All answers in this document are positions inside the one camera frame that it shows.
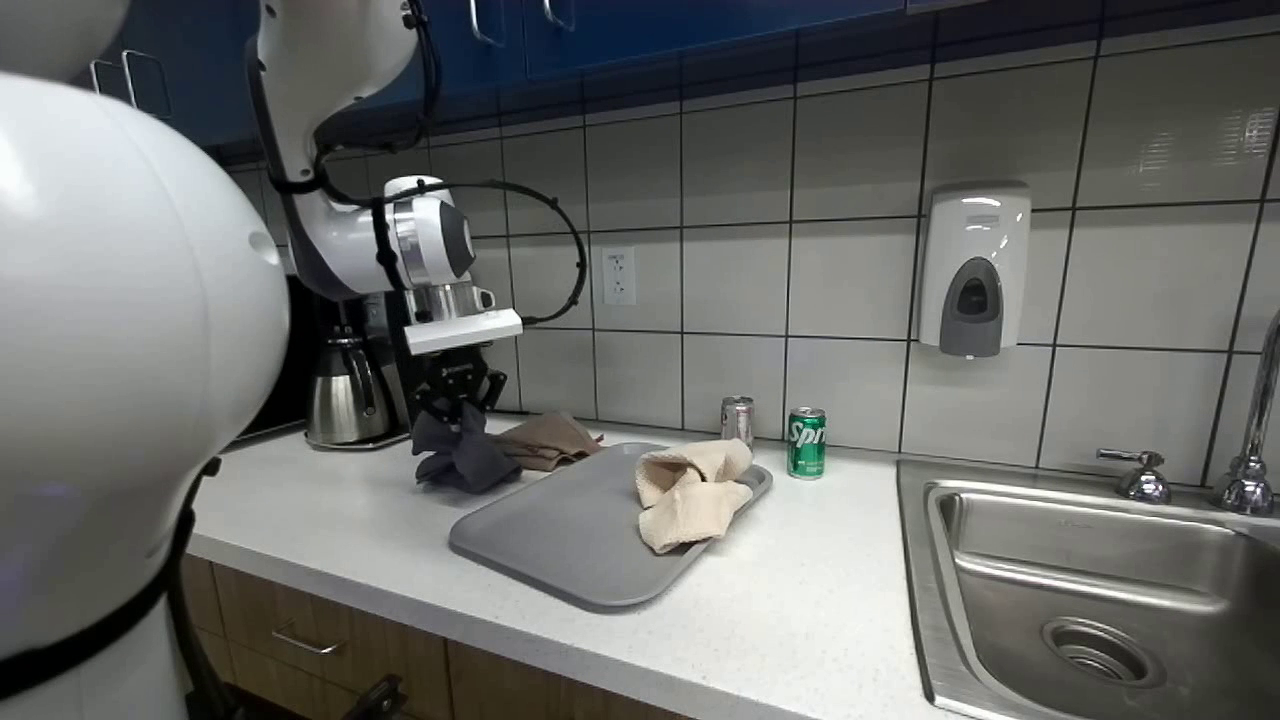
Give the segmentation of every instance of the kitchen counter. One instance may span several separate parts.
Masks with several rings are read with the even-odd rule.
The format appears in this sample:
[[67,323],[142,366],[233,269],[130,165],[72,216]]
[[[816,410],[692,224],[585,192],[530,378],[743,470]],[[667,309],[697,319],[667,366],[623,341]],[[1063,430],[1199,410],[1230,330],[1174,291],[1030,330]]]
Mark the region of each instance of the kitchen counter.
[[772,495],[623,617],[446,552],[446,526],[486,501],[417,486],[409,443],[311,451],[281,436],[229,451],[196,501],[193,556],[683,714],[941,714],[921,693],[896,469],[828,451],[824,479],[792,479],[783,446],[757,463],[776,470]]

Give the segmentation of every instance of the beige towel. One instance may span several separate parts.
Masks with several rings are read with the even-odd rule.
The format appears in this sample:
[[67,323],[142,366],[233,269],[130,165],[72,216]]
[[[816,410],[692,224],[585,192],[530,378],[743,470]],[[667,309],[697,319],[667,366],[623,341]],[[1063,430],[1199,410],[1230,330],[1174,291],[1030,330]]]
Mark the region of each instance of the beige towel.
[[598,438],[569,410],[530,416],[494,436],[518,469],[552,470],[598,446]]
[[651,552],[714,539],[732,517],[750,501],[737,475],[750,469],[740,438],[683,443],[639,458],[639,535]]

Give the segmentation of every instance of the faucet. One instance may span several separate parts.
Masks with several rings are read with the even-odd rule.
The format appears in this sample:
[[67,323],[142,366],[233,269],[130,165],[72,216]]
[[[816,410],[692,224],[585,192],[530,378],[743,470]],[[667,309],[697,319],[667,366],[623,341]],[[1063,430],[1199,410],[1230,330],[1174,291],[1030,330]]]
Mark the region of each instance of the faucet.
[[1167,479],[1158,475],[1158,463],[1162,454],[1158,451],[1095,451],[1101,458],[1123,458],[1123,463],[1137,463],[1137,470],[1123,475],[1120,485],[1120,495],[1129,501],[1149,501],[1149,503],[1167,503],[1171,501],[1171,486]]
[[1280,370],[1280,311],[1266,326],[1265,354],[1257,365],[1257,384],[1253,384],[1253,402],[1249,402],[1249,425],[1244,425],[1244,446],[1229,469],[1223,485],[1223,509],[1244,511],[1244,517],[1266,517],[1273,511],[1273,479],[1266,479],[1266,458],[1265,458],[1265,436],[1273,421],[1273,399],[1277,399],[1277,370]]

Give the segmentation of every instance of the stainless steel sink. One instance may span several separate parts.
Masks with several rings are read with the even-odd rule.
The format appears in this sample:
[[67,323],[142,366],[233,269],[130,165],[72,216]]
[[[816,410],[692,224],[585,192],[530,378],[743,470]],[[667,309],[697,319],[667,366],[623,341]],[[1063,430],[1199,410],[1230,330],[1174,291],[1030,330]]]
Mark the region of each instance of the stainless steel sink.
[[963,714],[1280,714],[1280,523],[900,469],[923,689]]

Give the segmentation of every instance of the soap dispenser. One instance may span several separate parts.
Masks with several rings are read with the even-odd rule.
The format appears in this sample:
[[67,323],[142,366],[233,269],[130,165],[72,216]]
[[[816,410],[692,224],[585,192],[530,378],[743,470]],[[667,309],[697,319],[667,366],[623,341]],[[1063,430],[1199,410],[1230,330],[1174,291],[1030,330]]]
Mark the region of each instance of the soap dispenser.
[[1020,182],[933,196],[921,344],[997,354],[1014,344],[1028,283],[1030,196]]

